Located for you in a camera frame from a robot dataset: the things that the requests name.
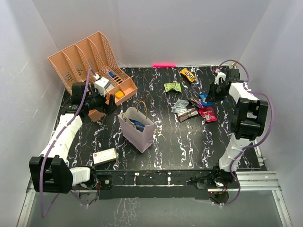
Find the blue white snack bag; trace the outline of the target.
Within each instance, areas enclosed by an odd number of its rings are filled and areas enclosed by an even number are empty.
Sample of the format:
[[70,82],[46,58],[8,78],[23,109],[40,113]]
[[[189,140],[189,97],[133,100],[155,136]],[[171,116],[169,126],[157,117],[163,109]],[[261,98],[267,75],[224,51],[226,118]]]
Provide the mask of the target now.
[[145,125],[142,124],[141,122],[133,119],[125,119],[125,122],[128,123],[129,125],[135,127],[138,131],[143,132]]

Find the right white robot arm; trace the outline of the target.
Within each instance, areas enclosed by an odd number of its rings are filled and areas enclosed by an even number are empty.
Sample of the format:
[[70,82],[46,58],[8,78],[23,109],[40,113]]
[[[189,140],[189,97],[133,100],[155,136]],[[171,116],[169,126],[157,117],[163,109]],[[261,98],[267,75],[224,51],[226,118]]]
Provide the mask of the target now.
[[205,100],[216,102],[230,95],[236,103],[231,120],[232,135],[229,144],[218,164],[203,180],[205,184],[221,188],[234,181],[237,164],[244,151],[252,141],[263,134],[268,102],[253,95],[247,83],[240,80],[238,69],[230,68],[226,73],[217,69],[215,73],[215,81],[211,83]]

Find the purple candy bar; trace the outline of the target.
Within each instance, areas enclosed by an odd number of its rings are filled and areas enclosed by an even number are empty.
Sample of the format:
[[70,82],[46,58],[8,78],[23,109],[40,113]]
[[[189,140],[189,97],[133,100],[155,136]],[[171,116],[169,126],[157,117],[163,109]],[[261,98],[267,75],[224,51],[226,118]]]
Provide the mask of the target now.
[[190,97],[190,98],[188,99],[188,101],[189,101],[193,106],[195,106],[195,107],[197,107],[197,108],[199,108],[199,109],[203,109],[203,108],[204,108],[203,103],[202,103],[200,100],[196,99],[196,98]]

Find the lilac paper bag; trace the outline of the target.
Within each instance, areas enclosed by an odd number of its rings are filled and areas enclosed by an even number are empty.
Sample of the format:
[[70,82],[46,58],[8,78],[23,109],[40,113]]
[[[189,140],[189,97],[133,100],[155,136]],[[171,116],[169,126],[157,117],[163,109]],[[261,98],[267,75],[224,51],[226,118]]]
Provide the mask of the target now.
[[136,107],[127,108],[118,115],[123,136],[141,153],[153,144],[155,123],[147,116],[146,103],[141,100]]

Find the black front mounting rail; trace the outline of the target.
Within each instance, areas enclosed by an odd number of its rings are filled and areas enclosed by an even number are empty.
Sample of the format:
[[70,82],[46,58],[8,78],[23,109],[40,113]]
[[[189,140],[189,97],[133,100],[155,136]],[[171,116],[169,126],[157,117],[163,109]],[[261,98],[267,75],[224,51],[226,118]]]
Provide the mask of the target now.
[[215,183],[211,170],[96,170],[87,187],[100,200],[120,198],[195,198],[207,200],[212,192],[227,193],[236,183]]

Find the pink plastic file organizer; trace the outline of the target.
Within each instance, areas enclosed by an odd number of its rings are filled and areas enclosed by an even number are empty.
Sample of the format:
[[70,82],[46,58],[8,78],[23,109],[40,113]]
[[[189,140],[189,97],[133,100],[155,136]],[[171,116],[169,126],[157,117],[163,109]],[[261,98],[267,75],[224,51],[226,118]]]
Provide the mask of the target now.
[[[123,91],[124,97],[115,97],[117,106],[137,92],[133,80],[119,68],[109,41],[101,32],[96,32],[51,55],[48,60],[70,95],[74,83],[84,82],[92,85],[100,77],[107,78],[111,83],[106,94],[115,96],[117,91]],[[115,78],[111,78],[110,71],[116,74]],[[87,116],[96,122],[105,115],[97,110],[90,110]]]

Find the yellow m&m packet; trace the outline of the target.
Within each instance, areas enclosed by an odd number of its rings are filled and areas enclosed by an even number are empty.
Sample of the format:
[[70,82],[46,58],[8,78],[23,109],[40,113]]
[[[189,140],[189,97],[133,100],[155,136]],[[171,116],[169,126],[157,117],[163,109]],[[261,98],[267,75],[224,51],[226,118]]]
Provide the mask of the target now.
[[189,71],[187,68],[183,68],[180,71],[180,74],[185,76],[190,82],[195,82],[196,76],[191,71]]

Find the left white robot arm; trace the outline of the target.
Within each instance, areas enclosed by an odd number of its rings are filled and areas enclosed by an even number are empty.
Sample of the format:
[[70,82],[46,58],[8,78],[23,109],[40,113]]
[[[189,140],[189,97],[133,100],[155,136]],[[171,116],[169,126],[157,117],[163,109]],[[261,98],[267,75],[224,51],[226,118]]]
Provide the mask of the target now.
[[68,193],[72,187],[83,184],[92,189],[98,177],[90,167],[69,168],[67,156],[84,118],[90,110],[111,114],[116,110],[114,95],[106,94],[109,83],[100,78],[92,85],[74,83],[72,95],[64,103],[59,123],[48,145],[37,157],[31,157],[29,169],[36,192]]

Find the silver foil packet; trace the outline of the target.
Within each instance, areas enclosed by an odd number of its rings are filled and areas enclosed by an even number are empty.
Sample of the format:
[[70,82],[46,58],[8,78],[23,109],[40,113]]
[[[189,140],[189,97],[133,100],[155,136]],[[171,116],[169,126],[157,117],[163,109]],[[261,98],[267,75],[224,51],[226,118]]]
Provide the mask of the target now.
[[175,114],[184,114],[187,111],[187,106],[189,102],[187,100],[178,99],[177,102],[173,105],[171,112]]

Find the white red card box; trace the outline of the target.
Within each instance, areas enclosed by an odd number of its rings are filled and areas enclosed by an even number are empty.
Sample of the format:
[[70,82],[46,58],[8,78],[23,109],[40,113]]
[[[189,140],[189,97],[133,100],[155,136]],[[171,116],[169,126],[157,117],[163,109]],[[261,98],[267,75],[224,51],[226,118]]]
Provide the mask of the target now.
[[118,153],[115,148],[106,149],[100,152],[93,153],[94,165],[101,165],[107,162],[114,161],[118,158]]

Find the brown chocolate bar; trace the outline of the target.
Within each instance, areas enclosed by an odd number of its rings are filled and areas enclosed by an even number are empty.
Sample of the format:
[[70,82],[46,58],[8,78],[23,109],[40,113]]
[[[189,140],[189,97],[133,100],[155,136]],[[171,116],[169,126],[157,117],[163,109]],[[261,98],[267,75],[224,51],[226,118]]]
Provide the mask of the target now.
[[177,119],[179,122],[183,122],[196,115],[198,115],[198,111],[195,108],[191,108],[191,109],[187,109],[184,113],[178,113]]

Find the blue candy wrapper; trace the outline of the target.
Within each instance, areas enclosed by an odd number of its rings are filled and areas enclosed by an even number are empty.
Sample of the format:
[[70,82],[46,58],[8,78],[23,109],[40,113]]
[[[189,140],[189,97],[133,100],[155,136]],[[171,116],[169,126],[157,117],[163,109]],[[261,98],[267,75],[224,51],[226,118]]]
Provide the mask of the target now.
[[212,106],[213,105],[213,102],[206,102],[206,98],[207,98],[207,94],[206,93],[200,93],[199,94],[199,97],[202,101],[202,104],[204,107],[207,107],[207,106]]

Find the blue eraser block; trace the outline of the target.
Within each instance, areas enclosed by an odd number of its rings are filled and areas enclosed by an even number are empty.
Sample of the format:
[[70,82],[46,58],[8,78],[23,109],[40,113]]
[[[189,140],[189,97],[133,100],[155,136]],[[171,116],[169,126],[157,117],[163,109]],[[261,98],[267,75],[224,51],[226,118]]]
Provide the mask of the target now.
[[111,78],[115,78],[116,77],[116,74],[115,73],[113,73],[113,72],[109,72],[109,75],[111,76]]

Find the red candy pouch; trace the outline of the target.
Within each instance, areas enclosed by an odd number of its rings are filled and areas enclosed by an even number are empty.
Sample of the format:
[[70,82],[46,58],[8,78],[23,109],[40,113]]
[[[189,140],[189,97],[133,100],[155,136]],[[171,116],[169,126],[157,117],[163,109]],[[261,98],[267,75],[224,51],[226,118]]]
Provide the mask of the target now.
[[198,113],[200,116],[206,120],[206,122],[216,122],[218,121],[217,117],[214,114],[214,109],[211,106],[204,108],[199,108]]

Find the green candy wrapper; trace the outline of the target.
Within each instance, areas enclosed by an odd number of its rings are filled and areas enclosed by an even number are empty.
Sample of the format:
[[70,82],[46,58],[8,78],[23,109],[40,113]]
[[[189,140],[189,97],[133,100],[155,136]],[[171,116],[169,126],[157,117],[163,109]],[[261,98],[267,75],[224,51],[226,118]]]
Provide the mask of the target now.
[[169,92],[169,91],[182,92],[181,85],[178,82],[165,83],[164,89],[165,89],[165,92]]

